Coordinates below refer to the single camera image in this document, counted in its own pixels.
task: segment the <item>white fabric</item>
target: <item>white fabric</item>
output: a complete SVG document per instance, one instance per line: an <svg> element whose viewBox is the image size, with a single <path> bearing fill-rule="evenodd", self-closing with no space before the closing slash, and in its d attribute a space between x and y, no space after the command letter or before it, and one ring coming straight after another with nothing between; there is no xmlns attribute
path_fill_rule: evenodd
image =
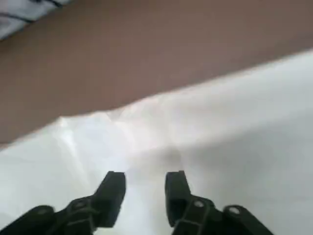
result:
<svg viewBox="0 0 313 235"><path fill-rule="evenodd" d="M29 208L57 210L92 193L109 170L127 193L98 234L170 234L167 171L194 194L241 204L274 234L313 230L313 51L119 110L60 118L0 152L0 225Z"/></svg>

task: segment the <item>brown table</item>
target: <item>brown table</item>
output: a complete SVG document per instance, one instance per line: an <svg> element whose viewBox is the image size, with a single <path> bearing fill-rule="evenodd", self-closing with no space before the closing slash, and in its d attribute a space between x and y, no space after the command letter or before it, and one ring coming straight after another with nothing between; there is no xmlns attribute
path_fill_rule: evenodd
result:
<svg viewBox="0 0 313 235"><path fill-rule="evenodd" d="M0 42L0 142L306 50L312 22L311 0L75 0Z"/></svg>

